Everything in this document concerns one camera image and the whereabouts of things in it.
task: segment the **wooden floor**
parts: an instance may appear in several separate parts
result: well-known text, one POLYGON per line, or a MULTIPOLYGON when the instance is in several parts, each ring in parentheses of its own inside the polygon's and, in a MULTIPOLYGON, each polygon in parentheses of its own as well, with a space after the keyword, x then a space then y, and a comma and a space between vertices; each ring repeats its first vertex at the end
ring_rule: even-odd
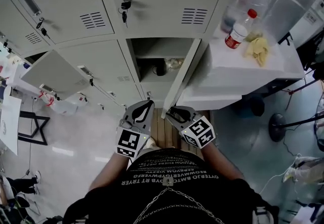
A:
MULTIPOLYGON (((198 157, 203 157, 200 149, 189 145, 180 138, 179 132, 168 120, 161 118, 162 109, 155 109, 151 125, 151 137, 160 148, 177 148, 183 151, 191 152, 198 157)), ((209 111, 199 111, 210 120, 209 111)))

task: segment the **red bottle cap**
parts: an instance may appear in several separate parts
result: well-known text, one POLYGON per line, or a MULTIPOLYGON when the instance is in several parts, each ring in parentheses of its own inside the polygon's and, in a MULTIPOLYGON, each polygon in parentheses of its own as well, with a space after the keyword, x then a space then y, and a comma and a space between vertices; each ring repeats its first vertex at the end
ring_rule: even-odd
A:
POLYGON ((249 9, 248 15, 254 19, 257 17, 258 13, 257 13, 257 11, 255 11, 253 9, 249 9))

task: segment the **glossy tile floor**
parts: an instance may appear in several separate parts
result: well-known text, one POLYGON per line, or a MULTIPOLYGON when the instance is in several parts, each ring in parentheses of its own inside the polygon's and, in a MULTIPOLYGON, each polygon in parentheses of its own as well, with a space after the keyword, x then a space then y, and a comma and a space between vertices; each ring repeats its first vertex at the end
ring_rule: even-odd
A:
MULTIPOLYGON (((301 86, 304 81, 294 84, 301 86)), ((288 122, 303 120, 315 114, 322 88, 319 83, 294 94, 287 112, 285 107, 288 94, 279 92, 266 99, 265 113, 260 118, 241 119, 230 107, 214 111, 214 126, 219 135, 219 148, 244 173, 256 192, 260 192, 270 177, 284 172, 293 163, 294 157, 282 142, 274 143, 268 136, 268 120, 275 112, 286 116, 288 122)), ((31 111, 31 98, 25 98, 22 110, 31 111)), ((37 202, 41 216, 32 211, 36 222, 45 217, 63 215, 66 208, 83 197, 91 181, 99 173, 113 153, 115 130, 118 120, 98 108, 83 107, 74 116, 61 116, 49 108, 43 108, 38 115, 49 116, 51 120, 44 128, 48 146, 31 145, 30 170, 39 170, 42 182, 38 185, 39 195, 27 195, 37 202)), ((30 132, 30 120, 20 121, 20 132, 30 132)), ((286 143, 297 154, 322 157, 313 134, 313 123, 300 126, 296 131, 288 131, 286 143)), ((18 156, 5 151, 1 156, 5 174, 11 178, 21 178, 28 169, 30 143, 18 142, 18 156)), ((262 196, 273 205, 280 206, 280 216, 286 209, 296 209, 293 200, 297 198, 294 184, 274 178, 262 196)), ((310 202, 318 186, 296 184, 298 197, 310 202)))

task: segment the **yellow cloth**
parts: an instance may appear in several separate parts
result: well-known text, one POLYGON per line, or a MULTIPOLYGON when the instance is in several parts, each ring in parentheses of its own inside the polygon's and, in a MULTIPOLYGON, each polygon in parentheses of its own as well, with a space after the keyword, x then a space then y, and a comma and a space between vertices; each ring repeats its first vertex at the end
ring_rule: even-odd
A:
POLYGON ((263 67, 266 63, 268 53, 269 45, 267 40, 265 38, 256 38, 249 44, 245 57, 248 55, 253 56, 259 65, 263 67))

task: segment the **chain necklace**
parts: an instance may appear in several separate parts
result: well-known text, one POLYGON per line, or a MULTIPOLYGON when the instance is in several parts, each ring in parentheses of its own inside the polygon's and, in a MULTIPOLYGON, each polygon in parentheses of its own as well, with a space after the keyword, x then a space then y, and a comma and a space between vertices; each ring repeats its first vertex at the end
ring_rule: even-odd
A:
POLYGON ((199 210, 203 210, 204 212, 206 212, 208 214, 208 216, 212 217, 218 224, 224 224, 224 222, 222 222, 221 219, 216 218, 209 210, 206 210, 201 203, 196 202, 195 199, 193 199, 192 197, 190 197, 189 195, 186 195, 184 193, 181 193, 179 191, 173 190, 172 188, 169 187, 169 185, 163 190, 161 191, 157 196, 155 196, 153 198, 153 200, 145 207, 145 209, 141 212, 141 214, 137 217, 137 219, 134 221, 134 224, 137 224, 138 222, 142 221, 143 219, 153 215, 154 213, 157 213, 161 210, 165 210, 165 209, 170 209, 170 208, 174 208, 174 207, 186 207, 186 208, 194 208, 194 209, 199 209, 199 210), (191 206, 191 205, 183 205, 183 204, 175 204, 175 205, 170 205, 170 206, 166 206, 157 210, 154 210, 152 212, 150 212, 149 214, 144 215, 144 213, 148 210, 148 208, 166 191, 170 191, 170 192, 175 192, 176 194, 182 195, 185 198, 187 198, 188 200, 196 203, 196 205, 198 206, 191 206))

